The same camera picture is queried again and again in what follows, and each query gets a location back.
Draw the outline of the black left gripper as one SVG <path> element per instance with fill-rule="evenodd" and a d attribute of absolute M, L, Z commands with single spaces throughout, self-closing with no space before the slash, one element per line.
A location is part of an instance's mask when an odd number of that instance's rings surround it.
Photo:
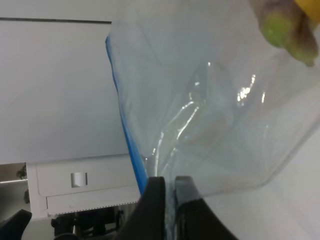
<path fill-rule="evenodd" d="M 0 223 L 1 240 L 21 240 L 32 218 L 32 213 L 21 209 L 10 218 Z"/>

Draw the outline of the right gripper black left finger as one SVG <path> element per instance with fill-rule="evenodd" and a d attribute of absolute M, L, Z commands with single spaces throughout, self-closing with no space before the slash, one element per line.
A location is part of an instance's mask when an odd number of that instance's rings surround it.
<path fill-rule="evenodd" d="M 133 213 L 115 235 L 116 240 L 163 240 L 166 185 L 163 177 L 150 177 Z"/>

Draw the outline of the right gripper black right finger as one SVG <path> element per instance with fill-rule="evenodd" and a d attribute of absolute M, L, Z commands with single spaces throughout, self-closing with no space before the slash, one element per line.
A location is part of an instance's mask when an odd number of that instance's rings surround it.
<path fill-rule="evenodd" d="M 236 240 L 199 193 L 190 176 L 175 179 L 177 240 Z"/>

